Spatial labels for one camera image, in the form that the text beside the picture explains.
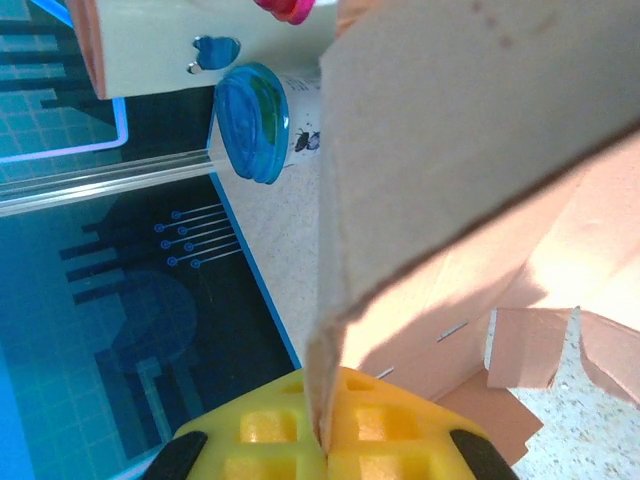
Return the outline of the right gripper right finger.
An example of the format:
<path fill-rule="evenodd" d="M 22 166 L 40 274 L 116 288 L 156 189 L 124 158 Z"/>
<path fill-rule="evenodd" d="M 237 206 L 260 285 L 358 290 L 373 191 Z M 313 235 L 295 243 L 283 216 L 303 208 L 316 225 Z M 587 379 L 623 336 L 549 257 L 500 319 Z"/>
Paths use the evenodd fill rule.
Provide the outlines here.
<path fill-rule="evenodd" d="M 334 397 L 327 480 L 520 480 L 473 421 L 347 367 Z"/>

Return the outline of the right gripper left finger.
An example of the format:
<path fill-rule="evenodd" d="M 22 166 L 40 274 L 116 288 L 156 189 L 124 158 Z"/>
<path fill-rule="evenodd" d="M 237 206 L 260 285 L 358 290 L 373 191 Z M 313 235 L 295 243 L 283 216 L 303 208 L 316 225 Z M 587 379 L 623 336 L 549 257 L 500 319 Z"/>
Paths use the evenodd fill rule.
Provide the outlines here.
<path fill-rule="evenodd" d="M 292 371 L 177 429 L 142 480 L 326 480 L 303 371 Z"/>

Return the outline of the orange paper box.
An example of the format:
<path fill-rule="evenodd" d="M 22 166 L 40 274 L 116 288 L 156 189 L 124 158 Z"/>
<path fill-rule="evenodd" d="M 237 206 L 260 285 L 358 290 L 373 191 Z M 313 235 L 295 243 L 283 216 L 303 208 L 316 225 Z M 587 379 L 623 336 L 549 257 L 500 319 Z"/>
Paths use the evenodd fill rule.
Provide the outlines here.
<path fill-rule="evenodd" d="M 570 312 L 640 410 L 640 0 L 340 0 L 321 60 L 313 430 L 340 364 L 548 388 Z"/>

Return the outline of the yogurt cup blue lid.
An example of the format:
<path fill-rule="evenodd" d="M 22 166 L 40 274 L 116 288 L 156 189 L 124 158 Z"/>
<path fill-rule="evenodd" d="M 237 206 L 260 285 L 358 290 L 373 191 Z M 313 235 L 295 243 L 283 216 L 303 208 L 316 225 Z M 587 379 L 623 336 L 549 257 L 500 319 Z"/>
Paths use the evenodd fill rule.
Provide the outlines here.
<path fill-rule="evenodd" d="M 215 87 L 214 118 L 235 173 L 273 184 L 285 168 L 320 156 L 320 70 L 237 66 Z"/>

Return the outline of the cream knife block orange top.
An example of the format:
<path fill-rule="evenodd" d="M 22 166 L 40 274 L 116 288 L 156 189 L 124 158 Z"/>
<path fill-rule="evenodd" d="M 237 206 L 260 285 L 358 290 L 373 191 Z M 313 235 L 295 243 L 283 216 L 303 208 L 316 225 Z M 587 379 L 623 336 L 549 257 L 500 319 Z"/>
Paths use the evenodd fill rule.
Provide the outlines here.
<path fill-rule="evenodd" d="M 316 0 L 300 25 L 253 0 L 65 0 L 96 96 L 211 86 L 231 68 L 314 67 L 336 32 L 338 0 Z"/>

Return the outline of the yogurt cup pink lid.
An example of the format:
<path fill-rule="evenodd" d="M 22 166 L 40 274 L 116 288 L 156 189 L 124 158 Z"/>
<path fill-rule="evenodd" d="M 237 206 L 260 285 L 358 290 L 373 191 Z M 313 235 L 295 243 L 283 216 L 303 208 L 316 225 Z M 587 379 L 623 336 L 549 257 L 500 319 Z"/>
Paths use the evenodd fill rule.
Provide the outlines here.
<path fill-rule="evenodd" d="M 308 18 L 316 0 L 253 0 L 253 2 L 276 20 L 296 26 Z"/>

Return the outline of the aluminium frame post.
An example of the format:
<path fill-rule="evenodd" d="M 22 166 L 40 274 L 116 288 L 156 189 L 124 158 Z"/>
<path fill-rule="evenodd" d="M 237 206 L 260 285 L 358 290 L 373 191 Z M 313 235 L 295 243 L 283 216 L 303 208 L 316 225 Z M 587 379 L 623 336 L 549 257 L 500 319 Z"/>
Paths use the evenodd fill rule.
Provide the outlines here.
<path fill-rule="evenodd" d="M 0 184 L 0 218 L 100 198 L 216 170 L 205 150 Z"/>

